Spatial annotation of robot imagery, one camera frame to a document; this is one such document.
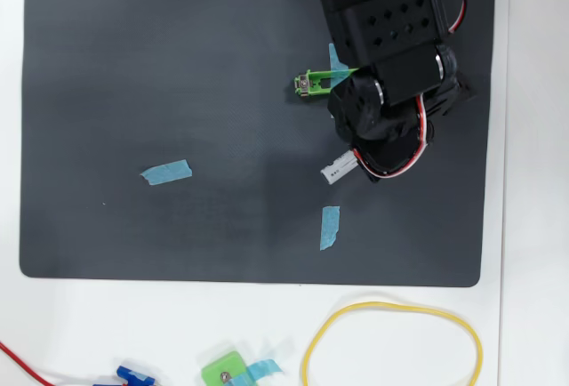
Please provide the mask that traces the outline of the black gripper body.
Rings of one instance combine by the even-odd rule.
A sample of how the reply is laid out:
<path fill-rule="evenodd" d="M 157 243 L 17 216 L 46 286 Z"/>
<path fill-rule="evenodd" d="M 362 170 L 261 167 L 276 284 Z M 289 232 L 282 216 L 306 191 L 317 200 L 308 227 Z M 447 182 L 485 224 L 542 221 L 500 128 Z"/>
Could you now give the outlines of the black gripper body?
<path fill-rule="evenodd" d="M 390 106 L 377 79 L 355 72 L 331 90 L 328 109 L 349 156 L 373 182 L 407 173 L 429 145 L 421 93 Z"/>

